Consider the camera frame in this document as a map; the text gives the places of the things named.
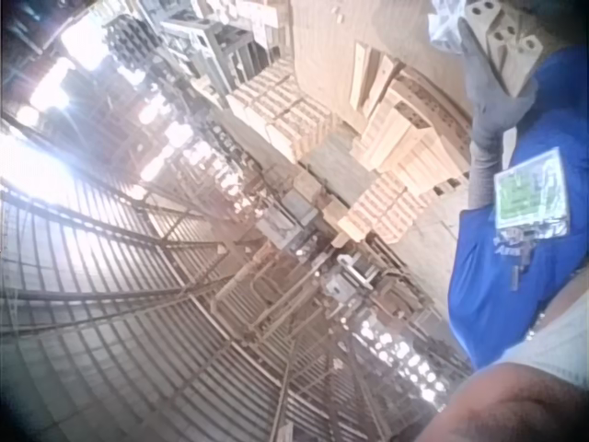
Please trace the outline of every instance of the white sleeve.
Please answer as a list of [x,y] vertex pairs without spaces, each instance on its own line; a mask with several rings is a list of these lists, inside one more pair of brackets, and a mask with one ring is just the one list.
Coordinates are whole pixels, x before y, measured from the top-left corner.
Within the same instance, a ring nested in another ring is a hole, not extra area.
[[589,292],[559,318],[507,350],[496,364],[531,366],[583,390],[589,390]]

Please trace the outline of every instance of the hand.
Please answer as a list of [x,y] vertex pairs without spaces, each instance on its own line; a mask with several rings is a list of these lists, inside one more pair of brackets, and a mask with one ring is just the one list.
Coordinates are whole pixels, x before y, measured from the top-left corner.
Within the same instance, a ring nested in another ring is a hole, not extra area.
[[467,96],[473,104],[472,141],[480,148],[501,145],[505,131],[516,126],[536,100],[537,82],[531,78],[519,97],[510,97],[491,68],[472,29],[458,20],[467,78]]

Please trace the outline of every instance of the skin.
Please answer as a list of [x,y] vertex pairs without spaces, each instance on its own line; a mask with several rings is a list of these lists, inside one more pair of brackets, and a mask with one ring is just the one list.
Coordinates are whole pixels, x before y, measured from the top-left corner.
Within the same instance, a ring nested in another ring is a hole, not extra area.
[[[559,292],[546,310],[542,327],[558,318],[589,289],[588,278],[589,269],[584,269]],[[588,405],[587,392],[567,382],[529,366],[499,364],[467,380],[416,442],[566,442],[568,439],[563,438],[563,434],[574,428],[577,421],[583,420]],[[510,436],[510,429],[507,435],[502,433],[501,436],[488,437],[480,436],[477,431],[468,431],[473,422],[485,425],[488,417],[492,426],[500,423],[499,426],[512,428],[513,434],[519,428],[532,429],[541,438]]]

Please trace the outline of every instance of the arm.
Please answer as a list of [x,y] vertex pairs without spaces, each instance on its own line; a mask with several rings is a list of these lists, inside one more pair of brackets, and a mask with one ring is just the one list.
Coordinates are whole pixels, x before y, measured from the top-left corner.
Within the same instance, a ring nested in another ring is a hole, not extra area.
[[468,185],[468,209],[480,209],[493,204],[494,176],[502,170],[502,142],[491,149],[470,142],[470,183]]
[[537,83],[527,83],[519,97],[510,97],[493,72],[485,52],[465,19],[458,21],[467,95],[473,105],[468,208],[494,200],[493,177],[502,169],[502,136],[516,126],[536,100]]

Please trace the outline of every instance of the blue shirt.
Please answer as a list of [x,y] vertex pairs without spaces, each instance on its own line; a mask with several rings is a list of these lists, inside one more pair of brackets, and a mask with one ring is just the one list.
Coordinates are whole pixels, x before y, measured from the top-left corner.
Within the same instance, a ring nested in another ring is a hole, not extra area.
[[571,233],[538,242],[517,290],[516,256],[497,253],[493,207],[460,215],[448,307],[450,324],[476,369],[522,341],[538,313],[570,280],[587,256],[589,136],[587,48],[556,52],[537,70],[537,101],[518,124],[511,165],[558,146],[564,168]]

